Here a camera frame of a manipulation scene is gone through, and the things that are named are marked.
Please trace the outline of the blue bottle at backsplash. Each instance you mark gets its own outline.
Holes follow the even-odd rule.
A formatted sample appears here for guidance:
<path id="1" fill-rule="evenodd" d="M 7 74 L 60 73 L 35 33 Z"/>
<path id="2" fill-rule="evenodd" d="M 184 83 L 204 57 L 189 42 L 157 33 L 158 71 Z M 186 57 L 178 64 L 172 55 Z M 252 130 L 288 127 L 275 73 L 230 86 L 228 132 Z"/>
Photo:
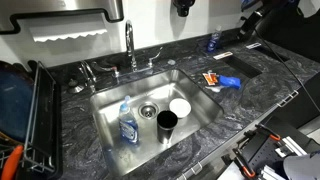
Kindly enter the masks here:
<path id="1" fill-rule="evenodd" d="M 221 29 L 222 27 L 220 25 L 218 25 L 215 29 L 215 31 L 211 34 L 211 37 L 208 41 L 207 44 L 207 51 L 208 52 L 214 52 L 215 49 L 217 48 L 219 39 L 221 37 Z"/>

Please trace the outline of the black soap dispenser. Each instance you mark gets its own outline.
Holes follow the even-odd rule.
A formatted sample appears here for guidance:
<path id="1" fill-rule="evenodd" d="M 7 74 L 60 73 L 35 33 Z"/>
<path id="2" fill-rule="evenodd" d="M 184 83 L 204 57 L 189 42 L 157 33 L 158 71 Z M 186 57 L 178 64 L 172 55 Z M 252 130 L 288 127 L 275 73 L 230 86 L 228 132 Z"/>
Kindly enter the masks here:
<path id="1" fill-rule="evenodd" d="M 177 8 L 180 17 L 187 17 L 189 9 L 195 4 L 195 0 L 173 0 L 173 5 Z"/>

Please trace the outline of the chrome gooseneck faucet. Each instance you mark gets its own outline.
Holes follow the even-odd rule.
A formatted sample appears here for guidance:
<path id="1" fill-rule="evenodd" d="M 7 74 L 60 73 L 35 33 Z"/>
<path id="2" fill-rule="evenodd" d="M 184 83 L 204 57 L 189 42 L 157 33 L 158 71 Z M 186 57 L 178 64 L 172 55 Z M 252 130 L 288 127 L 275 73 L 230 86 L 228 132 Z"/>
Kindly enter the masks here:
<path id="1" fill-rule="evenodd" d="M 160 55 L 160 51 L 154 57 L 148 59 L 147 66 L 145 68 L 139 69 L 137 66 L 137 61 L 135 57 L 135 48 L 134 48 L 134 36 L 133 36 L 133 27 L 132 22 L 130 20 L 126 21 L 125 25 L 125 41 L 126 41 L 126 54 L 130 60 L 130 69 L 132 72 L 142 72 L 146 70 L 151 70 L 153 68 L 153 60 L 156 59 Z M 97 62 L 92 62 L 91 66 L 100 72 L 110 72 L 114 73 L 115 77 L 120 77 L 122 73 L 118 70 L 116 65 L 111 65 L 110 67 L 102 67 Z"/>

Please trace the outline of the stainless steel sink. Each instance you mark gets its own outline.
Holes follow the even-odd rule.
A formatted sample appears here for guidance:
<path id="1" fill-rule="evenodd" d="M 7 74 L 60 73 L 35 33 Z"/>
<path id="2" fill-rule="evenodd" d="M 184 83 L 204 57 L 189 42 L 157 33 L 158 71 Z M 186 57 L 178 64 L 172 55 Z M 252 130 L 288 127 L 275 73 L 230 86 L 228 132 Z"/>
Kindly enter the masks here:
<path id="1" fill-rule="evenodd" d="M 119 131 L 119 110 L 126 97 L 138 124 L 136 145 L 123 139 Z M 157 139 L 157 116 L 177 98 L 190 103 L 191 112 L 178 120 L 170 141 L 162 144 Z M 90 97 L 90 105 L 102 154 L 110 173 L 117 177 L 134 171 L 223 115 L 222 107 L 178 69 L 100 90 Z"/>

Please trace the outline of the steel paper towel dispenser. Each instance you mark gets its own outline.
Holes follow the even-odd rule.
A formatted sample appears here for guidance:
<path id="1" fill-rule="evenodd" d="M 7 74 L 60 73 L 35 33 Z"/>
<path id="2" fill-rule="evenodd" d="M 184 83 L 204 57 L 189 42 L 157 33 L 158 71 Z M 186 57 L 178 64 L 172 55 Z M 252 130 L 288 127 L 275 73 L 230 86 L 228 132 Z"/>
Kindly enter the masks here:
<path id="1" fill-rule="evenodd" d="M 28 20 L 35 42 L 101 35 L 123 19 L 122 0 L 0 0 L 0 34 L 18 34 Z"/>

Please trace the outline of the orange snack packet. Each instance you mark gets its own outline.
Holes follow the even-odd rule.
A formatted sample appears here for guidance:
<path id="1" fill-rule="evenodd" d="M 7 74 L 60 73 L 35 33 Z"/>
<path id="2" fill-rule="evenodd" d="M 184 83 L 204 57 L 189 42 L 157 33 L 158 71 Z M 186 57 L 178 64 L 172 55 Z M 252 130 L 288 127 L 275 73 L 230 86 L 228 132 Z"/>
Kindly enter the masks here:
<path id="1" fill-rule="evenodd" d="M 203 77 L 209 86 L 215 86 L 218 84 L 218 75 L 216 73 L 203 73 Z"/>

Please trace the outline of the orange handled tool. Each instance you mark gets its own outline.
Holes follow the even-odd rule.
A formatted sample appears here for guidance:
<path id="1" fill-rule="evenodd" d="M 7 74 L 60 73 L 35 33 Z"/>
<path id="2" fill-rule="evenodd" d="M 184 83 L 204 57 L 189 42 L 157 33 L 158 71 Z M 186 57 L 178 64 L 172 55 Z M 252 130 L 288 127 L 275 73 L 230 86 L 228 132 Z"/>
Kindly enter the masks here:
<path id="1" fill-rule="evenodd" d="M 22 145 L 18 145 L 9 155 L 8 159 L 5 162 L 5 165 L 1 174 L 1 180 L 13 180 L 13 177 L 19 165 L 19 161 L 22 156 L 23 150 L 24 150 L 24 147 Z"/>

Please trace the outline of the blue dish soap bottle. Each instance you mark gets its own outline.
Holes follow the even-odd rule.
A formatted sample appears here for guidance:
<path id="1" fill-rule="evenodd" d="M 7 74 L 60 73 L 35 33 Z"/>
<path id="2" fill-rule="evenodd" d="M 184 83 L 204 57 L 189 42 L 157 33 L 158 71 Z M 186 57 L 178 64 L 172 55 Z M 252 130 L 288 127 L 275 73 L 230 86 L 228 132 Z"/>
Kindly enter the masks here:
<path id="1" fill-rule="evenodd" d="M 120 134 L 129 143 L 137 144 L 139 141 L 138 124 L 129 106 L 129 100 L 130 97 L 126 96 L 119 108 Z"/>

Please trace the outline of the black cup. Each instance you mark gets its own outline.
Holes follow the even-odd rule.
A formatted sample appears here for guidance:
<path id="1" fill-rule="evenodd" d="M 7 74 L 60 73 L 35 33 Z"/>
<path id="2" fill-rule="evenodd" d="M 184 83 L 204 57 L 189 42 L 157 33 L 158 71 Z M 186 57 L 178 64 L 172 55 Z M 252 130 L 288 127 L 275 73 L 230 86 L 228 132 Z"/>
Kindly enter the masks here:
<path id="1" fill-rule="evenodd" d="M 161 111 L 157 116 L 157 139 L 162 144 L 168 144 L 173 130 L 178 123 L 178 117 L 170 110 Z"/>

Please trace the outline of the blue sponge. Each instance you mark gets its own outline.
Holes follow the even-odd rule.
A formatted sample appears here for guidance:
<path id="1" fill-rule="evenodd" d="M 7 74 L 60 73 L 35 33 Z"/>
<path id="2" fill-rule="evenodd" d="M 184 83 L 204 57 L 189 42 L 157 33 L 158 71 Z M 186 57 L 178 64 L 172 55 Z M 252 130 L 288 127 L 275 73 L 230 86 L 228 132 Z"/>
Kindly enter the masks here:
<path id="1" fill-rule="evenodd" d="M 219 76 L 219 84 L 224 87 L 230 87 L 234 89 L 241 88 L 241 80 L 237 77 Z"/>

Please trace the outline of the white label strip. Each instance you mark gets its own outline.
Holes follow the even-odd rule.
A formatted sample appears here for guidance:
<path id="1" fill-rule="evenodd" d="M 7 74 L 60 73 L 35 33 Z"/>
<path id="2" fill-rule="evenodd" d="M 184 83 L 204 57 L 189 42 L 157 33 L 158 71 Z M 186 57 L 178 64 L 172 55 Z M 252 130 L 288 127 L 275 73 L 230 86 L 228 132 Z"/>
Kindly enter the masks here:
<path id="1" fill-rule="evenodd" d="M 219 55 L 215 55 L 215 56 L 213 56 L 213 58 L 215 60 L 219 60 L 219 59 L 223 59 L 223 58 L 226 58 L 226 57 L 229 57 L 229 56 L 232 56 L 232 55 L 233 55 L 233 53 L 229 51 L 229 52 L 221 53 Z"/>

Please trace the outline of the black dish drying rack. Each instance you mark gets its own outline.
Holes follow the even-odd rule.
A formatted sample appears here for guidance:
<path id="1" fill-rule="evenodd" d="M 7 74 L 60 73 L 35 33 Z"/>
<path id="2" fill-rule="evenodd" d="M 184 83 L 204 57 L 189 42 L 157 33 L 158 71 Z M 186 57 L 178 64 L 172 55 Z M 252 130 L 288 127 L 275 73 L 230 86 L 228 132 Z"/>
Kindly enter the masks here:
<path id="1" fill-rule="evenodd" d="M 31 72 L 0 62 L 0 178 L 22 145 L 13 180 L 57 180 L 63 174 L 60 87 L 40 61 L 29 65 Z"/>

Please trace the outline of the orange black clamp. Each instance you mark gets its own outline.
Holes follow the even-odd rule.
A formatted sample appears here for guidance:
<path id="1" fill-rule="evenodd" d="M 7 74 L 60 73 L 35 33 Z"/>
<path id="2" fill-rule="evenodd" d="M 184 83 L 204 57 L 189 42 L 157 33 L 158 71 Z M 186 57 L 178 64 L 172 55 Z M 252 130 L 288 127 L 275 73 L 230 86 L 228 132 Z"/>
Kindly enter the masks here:
<path id="1" fill-rule="evenodd" d="M 246 158 L 242 155 L 238 148 L 233 148 L 233 152 L 236 155 L 237 161 L 240 164 L 240 171 L 243 175 L 249 179 L 253 179 L 256 176 L 255 171 L 249 166 Z"/>

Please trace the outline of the chrome side sprayer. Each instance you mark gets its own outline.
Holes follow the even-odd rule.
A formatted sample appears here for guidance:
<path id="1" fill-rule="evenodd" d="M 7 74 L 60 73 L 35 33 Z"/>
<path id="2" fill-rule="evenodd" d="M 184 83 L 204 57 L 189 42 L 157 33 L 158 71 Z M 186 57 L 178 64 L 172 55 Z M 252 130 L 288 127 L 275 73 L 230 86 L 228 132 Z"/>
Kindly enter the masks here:
<path id="1" fill-rule="evenodd" d="M 86 61 L 81 61 L 80 65 L 81 65 L 83 75 L 86 79 L 87 86 L 90 88 L 90 90 L 93 93 L 95 93 L 96 92 L 96 88 L 95 88 L 96 76 L 94 75 L 91 67 Z"/>

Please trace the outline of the black equipment cart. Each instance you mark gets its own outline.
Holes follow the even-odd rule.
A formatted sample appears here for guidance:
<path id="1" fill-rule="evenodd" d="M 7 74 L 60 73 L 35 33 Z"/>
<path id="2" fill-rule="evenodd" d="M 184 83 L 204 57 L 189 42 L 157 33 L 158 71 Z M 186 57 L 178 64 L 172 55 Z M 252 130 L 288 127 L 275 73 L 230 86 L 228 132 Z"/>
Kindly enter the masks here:
<path id="1" fill-rule="evenodd" d="M 256 176 L 240 171 L 236 155 L 218 180 L 320 180 L 320 145 L 287 122 L 268 118 L 237 142 Z"/>

